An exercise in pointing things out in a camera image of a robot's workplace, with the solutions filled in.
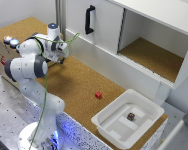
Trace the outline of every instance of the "cork surface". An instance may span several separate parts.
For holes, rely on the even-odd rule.
[[[3,42],[5,35],[12,35],[22,43],[35,32],[47,34],[46,29],[46,24],[30,17],[1,28],[0,40]],[[37,79],[37,81],[45,86],[45,78]],[[97,91],[102,93],[100,100],[95,97]],[[65,101],[64,111],[66,113],[114,150],[117,150],[115,146],[98,133],[96,126],[91,122],[91,118],[125,92],[125,89],[69,56],[63,65],[55,64],[49,68],[48,92],[59,96]],[[131,150],[140,149],[166,119],[167,115],[163,115]]]
[[[172,82],[175,82],[184,60],[143,38],[137,39],[119,53]]]
[[[11,35],[22,43],[35,32],[47,34],[47,25],[34,17],[30,17],[1,28],[0,41],[3,42],[4,36]]]

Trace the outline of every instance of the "sink basin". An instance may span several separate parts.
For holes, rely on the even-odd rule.
[[[130,113],[135,115],[132,121],[127,119]],[[91,120],[99,133],[112,144],[120,149],[129,149],[163,113],[163,108],[129,89]]]

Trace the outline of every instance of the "red object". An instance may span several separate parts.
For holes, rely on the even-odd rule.
[[[2,56],[2,58],[1,58],[1,63],[3,64],[3,65],[5,65],[5,60],[4,60],[4,56]]]
[[[102,93],[101,92],[96,92],[95,93],[95,97],[100,99],[102,97]]]

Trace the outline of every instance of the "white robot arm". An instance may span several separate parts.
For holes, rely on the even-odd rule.
[[[49,147],[60,149],[61,147],[58,138],[53,139],[53,141],[56,141],[54,145],[43,146],[43,143],[49,142],[49,139],[54,137],[52,135],[57,131],[56,115],[63,112],[65,103],[59,97],[45,93],[45,88],[35,78],[41,78],[47,74],[48,67],[45,59],[60,62],[60,58],[68,57],[69,52],[67,52],[67,43],[64,43],[60,38],[58,25],[49,24],[47,33],[48,35],[34,34],[21,45],[18,45],[17,51],[21,57],[8,60],[5,63],[7,76],[19,83],[19,90],[26,99],[43,108],[46,94],[45,111],[40,120],[41,123],[37,130],[32,150],[49,149]],[[33,130],[28,139],[20,141],[19,150],[22,147],[30,147],[35,131],[36,129]]]

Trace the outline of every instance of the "cabinet door handle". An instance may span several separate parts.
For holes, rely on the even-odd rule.
[[[94,30],[90,28],[90,12],[95,10],[95,7],[90,5],[90,8],[86,10],[86,23],[85,23],[85,31],[86,34],[92,33]]]

